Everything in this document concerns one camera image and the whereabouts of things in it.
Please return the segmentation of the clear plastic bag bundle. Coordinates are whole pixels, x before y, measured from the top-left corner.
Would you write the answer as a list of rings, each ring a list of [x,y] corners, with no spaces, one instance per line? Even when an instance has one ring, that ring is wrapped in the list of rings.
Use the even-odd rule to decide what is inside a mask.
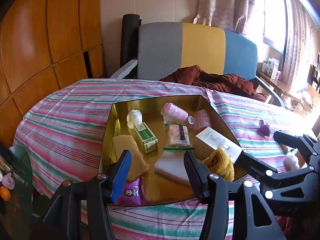
[[[295,154],[285,155],[284,165],[287,166],[291,171],[300,169],[299,159]]]

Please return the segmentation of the yellow knit cloth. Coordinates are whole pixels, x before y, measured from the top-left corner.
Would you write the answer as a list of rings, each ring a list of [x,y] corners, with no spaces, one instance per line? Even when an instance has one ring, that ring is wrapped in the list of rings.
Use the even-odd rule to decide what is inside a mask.
[[[226,181],[234,180],[234,165],[230,157],[225,154],[221,147],[218,147],[208,158],[202,161],[210,173],[221,176]]]

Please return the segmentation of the purple candy packet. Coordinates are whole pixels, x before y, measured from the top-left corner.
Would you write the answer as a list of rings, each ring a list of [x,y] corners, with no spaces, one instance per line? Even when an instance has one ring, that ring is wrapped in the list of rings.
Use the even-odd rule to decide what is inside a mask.
[[[143,178],[139,177],[135,181],[125,183],[120,197],[116,201],[117,205],[140,206],[145,204]]]
[[[259,122],[259,133],[264,137],[269,137],[271,134],[271,129],[268,123],[266,123],[264,120],[260,120]]]

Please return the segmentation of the cream cardboard box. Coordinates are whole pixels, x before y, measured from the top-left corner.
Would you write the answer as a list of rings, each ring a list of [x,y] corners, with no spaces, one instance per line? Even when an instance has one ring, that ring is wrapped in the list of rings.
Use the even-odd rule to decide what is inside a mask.
[[[220,147],[230,157],[232,163],[235,163],[242,152],[240,146],[210,127],[195,136],[192,147],[195,157],[200,160],[208,158]]]

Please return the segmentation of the pink hair roller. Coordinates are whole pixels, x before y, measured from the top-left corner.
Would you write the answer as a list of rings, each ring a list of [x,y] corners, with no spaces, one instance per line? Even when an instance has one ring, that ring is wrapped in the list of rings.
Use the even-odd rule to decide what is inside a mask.
[[[193,116],[187,118],[189,126],[196,132],[200,133],[207,127],[211,127],[210,118],[205,109],[196,111]]]
[[[182,124],[187,120],[189,116],[189,114],[185,110],[181,109],[171,102],[167,102],[163,106],[161,115],[163,116],[165,124]]]

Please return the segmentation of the yellow sponge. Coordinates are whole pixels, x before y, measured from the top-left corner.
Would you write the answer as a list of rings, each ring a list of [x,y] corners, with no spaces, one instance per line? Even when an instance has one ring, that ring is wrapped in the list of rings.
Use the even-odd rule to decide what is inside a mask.
[[[124,150],[128,150],[131,153],[131,167],[126,179],[128,183],[137,180],[143,174],[148,172],[149,165],[145,162],[133,136],[119,135],[113,137],[113,145],[117,159],[120,158]]]

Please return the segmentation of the large cracker pack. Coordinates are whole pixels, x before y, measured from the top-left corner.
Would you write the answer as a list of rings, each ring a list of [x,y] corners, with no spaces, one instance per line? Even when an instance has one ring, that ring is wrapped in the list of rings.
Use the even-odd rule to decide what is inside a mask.
[[[188,127],[180,124],[167,124],[167,142],[164,146],[166,151],[193,150],[189,139]]]

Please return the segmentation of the white sponge block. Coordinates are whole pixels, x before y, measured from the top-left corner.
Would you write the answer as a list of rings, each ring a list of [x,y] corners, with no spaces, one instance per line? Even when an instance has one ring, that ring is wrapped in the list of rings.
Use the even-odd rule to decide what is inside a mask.
[[[154,170],[169,179],[190,186],[183,158],[182,151],[164,151],[155,162]]]

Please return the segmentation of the green tea box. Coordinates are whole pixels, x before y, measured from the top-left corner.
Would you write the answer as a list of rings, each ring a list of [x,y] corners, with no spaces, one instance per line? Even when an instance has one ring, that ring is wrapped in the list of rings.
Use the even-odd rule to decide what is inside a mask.
[[[134,130],[139,138],[139,142],[143,146],[145,154],[157,150],[158,139],[145,122],[135,125]]]

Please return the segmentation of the white plastic ball bundle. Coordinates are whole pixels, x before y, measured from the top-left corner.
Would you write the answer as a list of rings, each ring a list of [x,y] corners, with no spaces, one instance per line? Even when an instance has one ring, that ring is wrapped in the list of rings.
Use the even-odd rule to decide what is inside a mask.
[[[143,115],[137,109],[132,109],[126,116],[127,126],[129,129],[133,129],[134,126],[139,125],[143,122]]]

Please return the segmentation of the wooden side table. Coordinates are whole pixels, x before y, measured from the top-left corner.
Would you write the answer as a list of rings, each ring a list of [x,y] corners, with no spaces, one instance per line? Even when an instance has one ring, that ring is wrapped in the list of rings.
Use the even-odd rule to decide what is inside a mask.
[[[303,106],[303,108],[308,111],[311,112],[311,108],[309,107],[309,105],[303,100],[302,94],[297,94],[294,92],[290,92],[290,87],[285,85],[284,83],[282,83],[281,81],[277,80],[277,81],[273,81],[271,79],[271,77],[269,77],[267,74],[258,71],[257,72],[257,76],[261,79],[263,79],[264,81],[266,81],[269,85],[271,85],[273,87],[274,92],[278,95],[278,96],[287,96],[289,98],[291,98],[292,100],[295,100],[296,102],[298,102],[300,105]]]

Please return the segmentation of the grey yellow blue chair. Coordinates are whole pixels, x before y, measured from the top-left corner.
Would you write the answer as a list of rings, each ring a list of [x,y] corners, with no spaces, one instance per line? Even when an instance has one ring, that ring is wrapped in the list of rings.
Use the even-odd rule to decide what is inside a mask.
[[[134,69],[136,77],[157,81],[176,70],[197,65],[208,74],[236,74],[256,82],[284,107],[281,98],[256,75],[258,52],[244,36],[192,23],[155,22],[138,28],[137,55],[111,77],[123,79]]]

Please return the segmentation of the pink window curtain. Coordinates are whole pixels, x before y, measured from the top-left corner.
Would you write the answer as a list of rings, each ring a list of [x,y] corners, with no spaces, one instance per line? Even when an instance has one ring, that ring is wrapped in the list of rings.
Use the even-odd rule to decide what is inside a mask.
[[[255,0],[199,0],[193,23],[244,34]]]

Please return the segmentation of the wooden wardrobe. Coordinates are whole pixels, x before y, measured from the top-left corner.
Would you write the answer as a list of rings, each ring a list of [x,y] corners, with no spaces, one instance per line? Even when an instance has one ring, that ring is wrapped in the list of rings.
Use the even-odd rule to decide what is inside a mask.
[[[45,96],[103,75],[100,0],[16,0],[1,20],[1,143]]]

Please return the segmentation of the black rolled mat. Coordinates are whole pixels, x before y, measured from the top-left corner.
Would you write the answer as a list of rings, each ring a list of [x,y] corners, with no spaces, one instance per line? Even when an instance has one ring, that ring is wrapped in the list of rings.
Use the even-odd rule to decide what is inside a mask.
[[[137,14],[125,14],[121,27],[120,66],[137,57],[138,30],[141,21]]]

